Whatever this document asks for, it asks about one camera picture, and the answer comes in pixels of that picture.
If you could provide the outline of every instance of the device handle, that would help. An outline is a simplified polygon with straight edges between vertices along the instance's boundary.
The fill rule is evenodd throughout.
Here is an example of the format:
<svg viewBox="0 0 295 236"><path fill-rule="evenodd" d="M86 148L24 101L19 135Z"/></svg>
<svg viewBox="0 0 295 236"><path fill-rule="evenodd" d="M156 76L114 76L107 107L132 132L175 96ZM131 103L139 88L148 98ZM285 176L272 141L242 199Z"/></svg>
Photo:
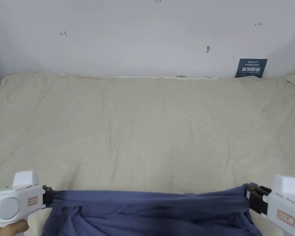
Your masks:
<svg viewBox="0 0 295 236"><path fill-rule="evenodd" d="M25 218L23 218L21 220L26 220L27 221L28 218L29 218L29 216L27 215ZM1 224L0 227L5 227L7 225L9 225L9 224ZM20 233L16 234L15 236L24 236L24 232L20 232Z"/></svg>

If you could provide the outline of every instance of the dark blue poster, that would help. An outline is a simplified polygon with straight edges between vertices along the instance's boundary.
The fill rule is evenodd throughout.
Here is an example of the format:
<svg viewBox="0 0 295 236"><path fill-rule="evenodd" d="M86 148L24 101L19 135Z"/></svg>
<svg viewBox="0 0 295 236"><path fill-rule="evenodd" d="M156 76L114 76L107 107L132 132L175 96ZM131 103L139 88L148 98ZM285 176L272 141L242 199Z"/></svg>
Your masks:
<svg viewBox="0 0 295 236"><path fill-rule="evenodd" d="M267 59L240 59L236 78L256 76L262 78Z"/></svg>

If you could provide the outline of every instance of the blue cloth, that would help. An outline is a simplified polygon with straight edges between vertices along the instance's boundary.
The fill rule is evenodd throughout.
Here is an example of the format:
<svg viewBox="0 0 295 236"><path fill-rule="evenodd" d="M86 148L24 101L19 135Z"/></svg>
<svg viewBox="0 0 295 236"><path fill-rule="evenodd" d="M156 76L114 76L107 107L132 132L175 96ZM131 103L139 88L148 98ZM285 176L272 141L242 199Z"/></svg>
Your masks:
<svg viewBox="0 0 295 236"><path fill-rule="evenodd" d="M54 191L43 236L261 236L244 186L207 194Z"/></svg>

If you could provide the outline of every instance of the beige bed sheet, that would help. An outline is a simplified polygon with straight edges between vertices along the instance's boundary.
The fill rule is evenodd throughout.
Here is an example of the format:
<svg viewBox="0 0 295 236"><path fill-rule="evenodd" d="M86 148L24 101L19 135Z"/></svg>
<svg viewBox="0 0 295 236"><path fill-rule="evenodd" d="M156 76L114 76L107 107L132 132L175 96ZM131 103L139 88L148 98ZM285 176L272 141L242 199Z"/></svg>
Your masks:
<svg viewBox="0 0 295 236"><path fill-rule="evenodd" d="M295 176L295 77L99 78L18 73L0 85L0 187L205 193ZM30 216L39 235L48 216ZM282 235L260 216L264 235Z"/></svg>

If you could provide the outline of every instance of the red marker writing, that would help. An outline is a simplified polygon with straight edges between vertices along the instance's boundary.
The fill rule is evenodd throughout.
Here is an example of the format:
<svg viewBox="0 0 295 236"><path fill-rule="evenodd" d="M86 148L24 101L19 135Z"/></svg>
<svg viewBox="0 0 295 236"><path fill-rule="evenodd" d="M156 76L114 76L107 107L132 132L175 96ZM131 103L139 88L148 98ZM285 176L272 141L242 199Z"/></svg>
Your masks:
<svg viewBox="0 0 295 236"><path fill-rule="evenodd" d="M66 31L65 31L64 33L61 33L61 32L60 32L60 35L61 35L61 36L63 36L64 34L65 34L66 37L67 37L67 33L66 33Z"/></svg>

